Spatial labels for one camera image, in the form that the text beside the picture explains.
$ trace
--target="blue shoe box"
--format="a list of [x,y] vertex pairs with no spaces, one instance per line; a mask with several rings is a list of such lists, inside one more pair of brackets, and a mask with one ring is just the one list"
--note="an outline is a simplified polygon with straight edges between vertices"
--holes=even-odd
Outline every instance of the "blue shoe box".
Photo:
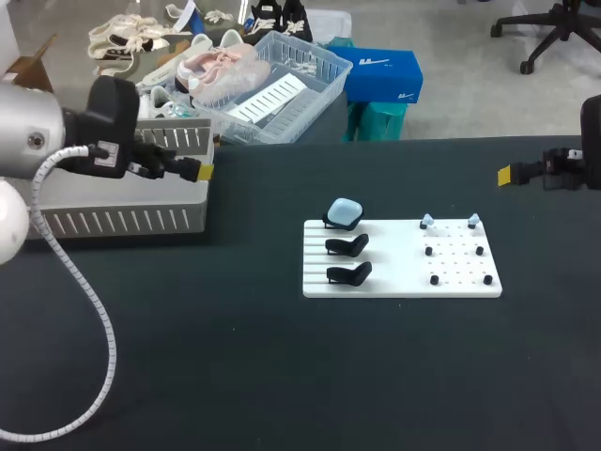
[[329,47],[353,63],[345,91],[349,101],[417,103],[424,75],[415,54],[405,50]]

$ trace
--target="chair wheel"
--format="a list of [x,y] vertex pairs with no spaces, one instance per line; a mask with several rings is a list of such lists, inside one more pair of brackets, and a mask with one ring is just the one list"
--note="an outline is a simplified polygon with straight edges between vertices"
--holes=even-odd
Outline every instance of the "chair wheel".
[[490,37],[491,38],[500,38],[501,36],[503,36],[503,25],[499,25],[498,23],[495,23],[490,28]]
[[530,75],[534,72],[534,63],[529,61],[522,62],[522,64],[519,66],[519,71],[522,75]]

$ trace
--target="cardboard box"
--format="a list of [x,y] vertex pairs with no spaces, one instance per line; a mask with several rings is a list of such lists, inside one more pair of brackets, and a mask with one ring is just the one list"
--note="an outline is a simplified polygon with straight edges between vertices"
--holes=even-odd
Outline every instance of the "cardboard box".
[[353,63],[345,91],[349,101],[417,103],[424,75],[415,54],[404,50],[330,47]]
[[14,85],[27,87],[29,89],[54,92],[41,58],[55,39],[56,35],[53,35],[46,43],[44,43],[44,45],[42,45],[34,56],[21,56],[17,59],[17,61],[15,61],[8,69],[5,75],[5,81],[10,81]]
[[8,17],[8,0],[0,0],[0,78],[19,57],[19,47]]

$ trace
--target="white logo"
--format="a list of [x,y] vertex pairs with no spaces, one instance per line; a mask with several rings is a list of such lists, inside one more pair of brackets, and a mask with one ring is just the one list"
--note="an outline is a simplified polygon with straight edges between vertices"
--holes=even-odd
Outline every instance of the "white logo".
[[380,59],[379,61],[372,61],[372,58],[367,58],[367,59],[361,59],[359,61],[359,65],[366,66],[368,64],[382,64],[382,63],[388,63],[389,61],[390,61],[390,59]]

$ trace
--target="office chair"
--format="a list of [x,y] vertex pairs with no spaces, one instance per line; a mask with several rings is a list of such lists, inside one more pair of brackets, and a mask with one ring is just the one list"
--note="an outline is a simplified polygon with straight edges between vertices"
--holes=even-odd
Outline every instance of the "office chair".
[[601,28],[601,19],[578,14],[581,0],[563,0],[563,5],[556,3],[548,14],[529,14],[526,16],[505,17],[498,19],[497,23],[490,29],[491,38],[500,38],[503,34],[504,25],[554,25],[541,44],[534,50],[528,61],[522,62],[519,71],[524,75],[534,72],[534,61],[557,39],[566,41],[572,33],[591,44],[597,52],[601,52],[601,38],[593,31],[593,28]]

